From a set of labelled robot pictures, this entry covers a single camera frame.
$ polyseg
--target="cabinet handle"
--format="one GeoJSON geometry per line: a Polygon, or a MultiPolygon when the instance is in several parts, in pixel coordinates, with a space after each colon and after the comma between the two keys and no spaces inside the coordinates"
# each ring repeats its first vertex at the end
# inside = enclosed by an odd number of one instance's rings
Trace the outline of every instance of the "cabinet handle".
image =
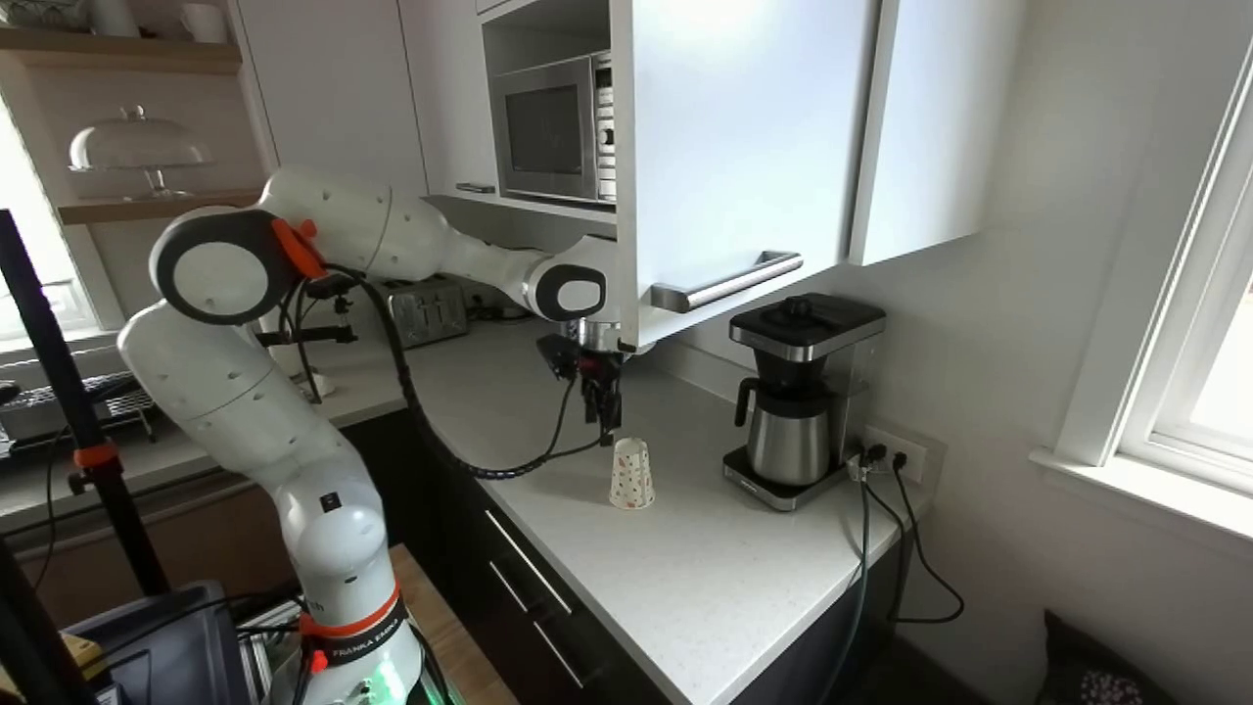
{"type": "Polygon", "coordinates": [[[712,279],[692,289],[650,286],[650,306],[690,315],[690,311],[712,306],[719,297],[731,297],[739,289],[752,289],[758,283],[782,279],[788,269],[797,269],[797,266],[801,266],[797,250],[763,250],[748,269],[712,279]]]}
{"type": "Polygon", "coordinates": [[[552,644],[552,636],[539,629],[539,623],[531,623],[538,629],[538,636],[539,636],[539,644],[552,649],[552,660],[558,664],[558,670],[575,682],[575,690],[587,690],[587,682],[575,674],[575,665],[558,656],[558,648],[552,644]]]}
{"type": "Polygon", "coordinates": [[[517,587],[508,584],[508,575],[502,571],[497,561],[487,561],[487,570],[497,575],[497,584],[508,591],[508,601],[517,604],[519,617],[531,617],[531,609],[517,595],[517,587]]]}
{"type": "Polygon", "coordinates": [[[502,541],[517,553],[517,561],[543,584],[543,591],[556,601],[565,617],[575,617],[575,609],[548,584],[548,575],[524,558],[524,550],[508,536],[508,531],[494,516],[494,510],[480,510],[480,516],[502,535],[502,541]]]}
{"type": "Polygon", "coordinates": [[[476,182],[459,182],[454,190],[459,190],[459,192],[476,192],[476,196],[497,192],[497,186],[476,186],[476,182]]]}

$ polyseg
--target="window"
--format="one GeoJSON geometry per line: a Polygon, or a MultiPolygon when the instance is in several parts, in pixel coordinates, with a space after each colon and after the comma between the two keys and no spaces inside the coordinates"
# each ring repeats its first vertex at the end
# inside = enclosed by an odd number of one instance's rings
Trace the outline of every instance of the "window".
{"type": "MultiPolygon", "coordinates": [[[[0,207],[13,211],[65,337],[116,330],[121,315],[103,260],[81,229],[60,229],[19,139],[19,115],[0,100],[0,207]]],[[[0,352],[26,350],[25,320],[0,286],[0,352]]]]}
{"type": "Polygon", "coordinates": [[[1168,246],[1159,269],[1112,275],[1057,454],[1043,467],[1253,536],[1253,51],[1168,246]]]}

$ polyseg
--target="black cabinet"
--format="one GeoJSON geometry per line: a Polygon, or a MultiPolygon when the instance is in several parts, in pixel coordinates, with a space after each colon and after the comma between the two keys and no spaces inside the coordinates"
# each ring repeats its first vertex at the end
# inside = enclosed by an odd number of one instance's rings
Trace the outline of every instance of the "black cabinet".
{"type": "MultiPolygon", "coordinates": [[[[665,702],[423,420],[386,417],[355,429],[354,443],[380,481],[393,536],[417,558],[519,702],[665,702]]],[[[869,575],[865,623],[838,695],[889,640],[902,580],[898,553],[877,561],[869,575]]],[[[795,640],[737,702],[816,702],[847,648],[853,609],[859,591],[795,640]]]]}

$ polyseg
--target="shelf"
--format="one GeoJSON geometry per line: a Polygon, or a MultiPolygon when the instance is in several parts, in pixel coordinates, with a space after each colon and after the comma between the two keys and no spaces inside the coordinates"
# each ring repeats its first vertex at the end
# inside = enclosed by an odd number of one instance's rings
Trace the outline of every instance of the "shelf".
{"type": "Polygon", "coordinates": [[[0,57],[64,66],[136,66],[136,72],[197,72],[235,76],[235,44],[192,38],[121,38],[121,37],[70,37],[70,32],[0,32],[0,57]]]}
{"type": "Polygon", "coordinates": [[[64,206],[55,207],[64,225],[116,225],[116,219],[171,219],[192,207],[248,207],[260,206],[253,192],[197,192],[171,200],[103,200],[103,206],[64,206]]]}

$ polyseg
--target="white cabinet door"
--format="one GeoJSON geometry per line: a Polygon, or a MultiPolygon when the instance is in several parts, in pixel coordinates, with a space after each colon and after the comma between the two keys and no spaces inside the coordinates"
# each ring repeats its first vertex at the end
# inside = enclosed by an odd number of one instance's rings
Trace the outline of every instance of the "white cabinet door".
{"type": "Polygon", "coordinates": [[[663,343],[838,264],[872,0],[612,0],[622,337],[663,343]],[[712,306],[650,306],[795,250],[712,306]]]}
{"type": "Polygon", "coordinates": [[[883,0],[848,264],[979,233],[1027,0],[883,0]]]}
{"type": "Polygon", "coordinates": [[[432,192],[494,196],[497,148],[476,11],[467,0],[398,0],[423,118],[432,192]]]}
{"type": "Polygon", "coordinates": [[[235,0],[235,20],[278,164],[427,192],[393,0],[235,0]]]}

